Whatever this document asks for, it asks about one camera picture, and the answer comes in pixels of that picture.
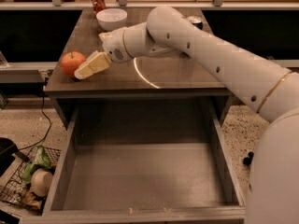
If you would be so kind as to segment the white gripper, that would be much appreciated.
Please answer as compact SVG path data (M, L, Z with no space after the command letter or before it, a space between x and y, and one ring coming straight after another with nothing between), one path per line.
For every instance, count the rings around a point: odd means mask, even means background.
M93 52L87 60L76 69L74 72L75 78L85 79L102 72L110 67L112 61L115 63L128 62L129 55L123 41L124 32L125 28L120 28L112 32L100 33L99 38L102 41L104 51L99 52L96 50Z

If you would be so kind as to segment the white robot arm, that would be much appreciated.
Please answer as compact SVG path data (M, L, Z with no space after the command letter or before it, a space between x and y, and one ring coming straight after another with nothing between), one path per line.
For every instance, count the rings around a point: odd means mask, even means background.
M101 35L75 72L90 77L136 57L184 52L269 126L249 178L244 224L299 224L299 74L196 28L172 7L156 7L143 23Z

